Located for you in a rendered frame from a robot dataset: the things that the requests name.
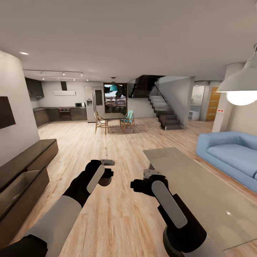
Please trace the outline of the cauldron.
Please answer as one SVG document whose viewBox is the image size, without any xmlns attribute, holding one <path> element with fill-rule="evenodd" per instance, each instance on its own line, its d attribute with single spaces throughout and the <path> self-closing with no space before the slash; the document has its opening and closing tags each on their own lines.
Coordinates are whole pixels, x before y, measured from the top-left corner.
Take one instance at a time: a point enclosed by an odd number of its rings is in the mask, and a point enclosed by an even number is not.
<svg viewBox="0 0 257 257">
<path fill-rule="evenodd" d="M 169 257 L 185 257 L 168 226 L 163 232 L 163 244 Z"/>
</svg>

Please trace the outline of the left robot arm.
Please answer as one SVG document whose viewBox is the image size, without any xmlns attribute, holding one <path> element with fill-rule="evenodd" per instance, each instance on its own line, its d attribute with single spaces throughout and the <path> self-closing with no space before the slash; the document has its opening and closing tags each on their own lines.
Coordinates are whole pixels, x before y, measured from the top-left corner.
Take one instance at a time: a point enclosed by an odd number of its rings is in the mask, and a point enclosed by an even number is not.
<svg viewBox="0 0 257 257">
<path fill-rule="evenodd" d="M 114 160 L 91 160 L 51 209 L 18 242 L 0 249 L 0 257 L 59 257 L 85 202 L 102 178 L 114 172 Z"/>
</svg>

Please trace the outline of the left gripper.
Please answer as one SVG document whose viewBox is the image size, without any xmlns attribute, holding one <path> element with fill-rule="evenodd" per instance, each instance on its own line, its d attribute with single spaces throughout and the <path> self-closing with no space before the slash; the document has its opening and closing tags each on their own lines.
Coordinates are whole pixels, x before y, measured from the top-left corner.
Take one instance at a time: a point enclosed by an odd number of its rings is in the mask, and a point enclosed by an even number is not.
<svg viewBox="0 0 257 257">
<path fill-rule="evenodd" d="M 110 168 L 105 168 L 105 172 L 104 172 L 104 174 L 102 175 L 101 179 L 102 179 L 102 178 L 111 178 L 113 175 L 114 175 L 114 172 L 111 171 Z"/>
</svg>

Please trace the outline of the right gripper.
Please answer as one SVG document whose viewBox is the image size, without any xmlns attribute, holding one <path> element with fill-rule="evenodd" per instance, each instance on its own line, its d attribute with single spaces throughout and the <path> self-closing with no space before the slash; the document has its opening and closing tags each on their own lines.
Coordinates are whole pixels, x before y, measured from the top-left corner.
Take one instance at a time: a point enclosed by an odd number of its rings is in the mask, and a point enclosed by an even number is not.
<svg viewBox="0 0 257 257">
<path fill-rule="evenodd" d="M 133 182 L 131 181 L 131 184 L 130 184 L 130 187 L 133 188 L 133 190 L 135 192 L 142 192 L 144 194 L 147 194 L 145 191 L 144 191 L 144 184 L 147 180 L 138 180 L 138 179 L 135 179 Z"/>
</svg>

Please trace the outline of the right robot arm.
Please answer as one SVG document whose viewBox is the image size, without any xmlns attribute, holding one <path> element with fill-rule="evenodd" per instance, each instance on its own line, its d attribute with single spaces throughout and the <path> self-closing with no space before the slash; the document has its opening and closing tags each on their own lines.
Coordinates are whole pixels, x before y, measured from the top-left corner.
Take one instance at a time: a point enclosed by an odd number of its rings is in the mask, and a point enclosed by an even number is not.
<svg viewBox="0 0 257 257">
<path fill-rule="evenodd" d="M 130 187 L 156 197 L 158 210 L 185 257 L 226 257 L 179 195 L 172 195 L 160 171 L 145 169 L 143 175 L 143 180 L 131 181 Z"/>
</svg>

